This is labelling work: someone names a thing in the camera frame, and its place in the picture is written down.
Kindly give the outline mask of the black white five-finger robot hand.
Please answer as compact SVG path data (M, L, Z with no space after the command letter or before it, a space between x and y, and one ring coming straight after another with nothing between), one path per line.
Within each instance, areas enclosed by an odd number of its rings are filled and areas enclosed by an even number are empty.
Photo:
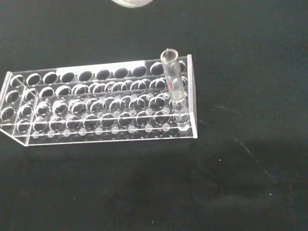
M112 1L126 8L139 8L148 5L153 0L112 0Z

